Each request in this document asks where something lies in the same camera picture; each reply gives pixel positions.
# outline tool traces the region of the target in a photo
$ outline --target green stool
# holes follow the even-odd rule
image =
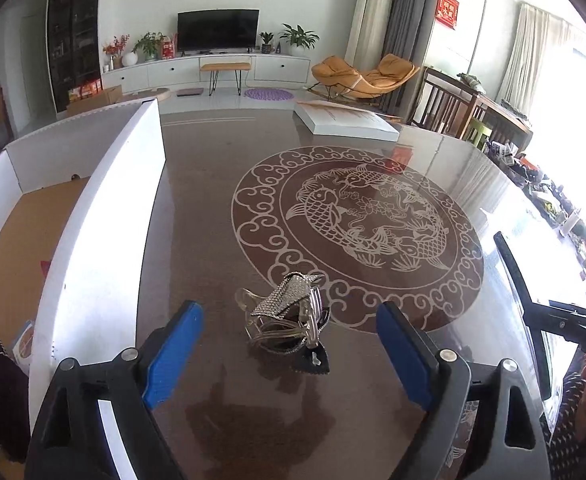
[[[462,136],[462,140],[468,140],[473,146],[482,150],[484,148],[484,142],[490,137],[492,130],[486,126],[479,119],[471,117],[468,122],[468,127]]]

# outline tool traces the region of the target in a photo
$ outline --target clothing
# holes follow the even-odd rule
[[[564,394],[553,437],[547,440],[551,479],[570,480],[580,460],[580,443],[575,437],[575,413],[580,403],[586,379],[573,373],[564,378]]]
[[[0,446],[11,460],[24,462],[29,441],[28,377],[0,342]]]

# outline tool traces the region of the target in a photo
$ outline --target white cardboard box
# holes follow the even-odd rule
[[[397,142],[400,133],[383,118],[351,106],[326,101],[295,103],[295,113],[313,135],[360,137]]]

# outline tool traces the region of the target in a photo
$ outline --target blue gripper pad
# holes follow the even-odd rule
[[[404,318],[406,323],[403,323],[406,327],[403,328],[400,324],[401,321],[396,316],[404,318],[404,314],[393,303],[382,303],[377,308],[377,335],[382,341],[409,399],[428,412],[434,396],[430,386],[430,369],[425,362],[426,359],[422,358],[416,348],[416,343],[419,344],[420,341],[415,340],[415,337],[418,336],[415,329],[410,326],[406,318]],[[412,340],[407,334],[408,330],[413,331]],[[422,351],[425,351],[426,347],[423,343],[420,346],[423,346]]]
[[[204,312],[202,307],[191,302],[182,316],[171,320],[164,330],[171,333],[166,337],[155,358],[148,367],[146,388],[142,398],[149,409],[170,397],[180,374],[202,332]]]

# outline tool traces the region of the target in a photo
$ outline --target vase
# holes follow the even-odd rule
[[[308,49],[301,45],[291,45],[291,56],[295,57],[307,57]]]
[[[137,54],[135,52],[129,52],[122,56],[122,65],[133,66],[135,63],[137,63]]]

